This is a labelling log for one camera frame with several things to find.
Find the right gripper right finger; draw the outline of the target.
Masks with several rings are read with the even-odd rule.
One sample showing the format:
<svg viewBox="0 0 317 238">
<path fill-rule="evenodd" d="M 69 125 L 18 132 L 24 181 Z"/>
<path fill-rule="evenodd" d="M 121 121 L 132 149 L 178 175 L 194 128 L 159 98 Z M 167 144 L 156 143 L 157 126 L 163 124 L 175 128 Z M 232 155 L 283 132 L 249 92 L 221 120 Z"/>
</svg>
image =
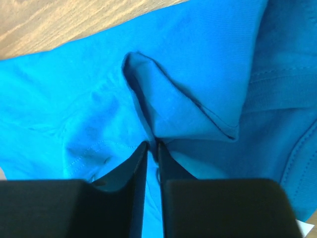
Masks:
<svg viewBox="0 0 317 238">
<path fill-rule="evenodd" d="M 197 179 L 158 144 L 166 238 L 300 238 L 281 186 L 265 178 Z"/>
</svg>

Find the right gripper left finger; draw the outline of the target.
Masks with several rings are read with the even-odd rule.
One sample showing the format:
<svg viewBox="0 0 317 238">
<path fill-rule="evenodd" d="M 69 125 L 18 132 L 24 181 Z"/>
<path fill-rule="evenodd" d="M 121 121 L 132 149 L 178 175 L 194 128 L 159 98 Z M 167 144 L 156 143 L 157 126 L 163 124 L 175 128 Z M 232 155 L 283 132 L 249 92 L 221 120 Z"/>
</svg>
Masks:
<svg viewBox="0 0 317 238">
<path fill-rule="evenodd" d="M 148 144 L 94 182 L 11 180 L 0 183 L 3 238 L 139 238 Z"/>
</svg>

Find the blue t shirt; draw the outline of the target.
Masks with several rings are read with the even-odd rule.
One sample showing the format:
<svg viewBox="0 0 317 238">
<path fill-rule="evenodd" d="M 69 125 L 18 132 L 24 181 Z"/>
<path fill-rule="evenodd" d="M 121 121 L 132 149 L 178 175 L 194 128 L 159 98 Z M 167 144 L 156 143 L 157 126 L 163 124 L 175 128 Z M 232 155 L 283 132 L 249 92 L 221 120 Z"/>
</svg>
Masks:
<svg viewBox="0 0 317 238">
<path fill-rule="evenodd" d="M 163 236 L 157 140 L 200 179 L 268 178 L 317 208 L 317 3 L 191 0 L 0 63 L 0 166 L 95 181 L 151 146 L 142 236 Z"/>
</svg>

